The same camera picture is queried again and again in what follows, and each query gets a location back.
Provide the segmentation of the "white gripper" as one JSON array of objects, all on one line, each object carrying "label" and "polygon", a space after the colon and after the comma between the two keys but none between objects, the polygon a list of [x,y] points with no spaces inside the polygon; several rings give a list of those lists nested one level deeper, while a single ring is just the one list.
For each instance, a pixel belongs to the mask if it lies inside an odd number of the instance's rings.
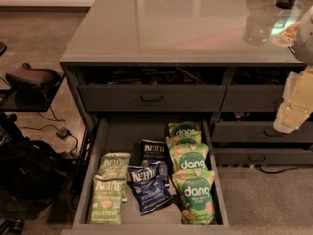
[{"label": "white gripper", "polygon": [[290,134],[297,131],[309,119],[309,112],[313,111],[312,65],[307,65],[301,73],[289,73],[283,99],[290,103],[284,101],[280,105],[273,128],[278,132]]}]

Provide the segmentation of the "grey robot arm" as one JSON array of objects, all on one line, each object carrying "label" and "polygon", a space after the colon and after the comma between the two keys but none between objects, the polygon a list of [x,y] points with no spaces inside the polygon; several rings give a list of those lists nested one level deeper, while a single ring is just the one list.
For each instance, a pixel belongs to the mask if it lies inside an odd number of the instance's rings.
[{"label": "grey robot arm", "polygon": [[299,61],[306,64],[301,73],[289,73],[283,90],[283,102],[273,123],[276,131],[292,133],[313,113],[313,7],[299,21],[277,34],[273,44],[288,47]]}]

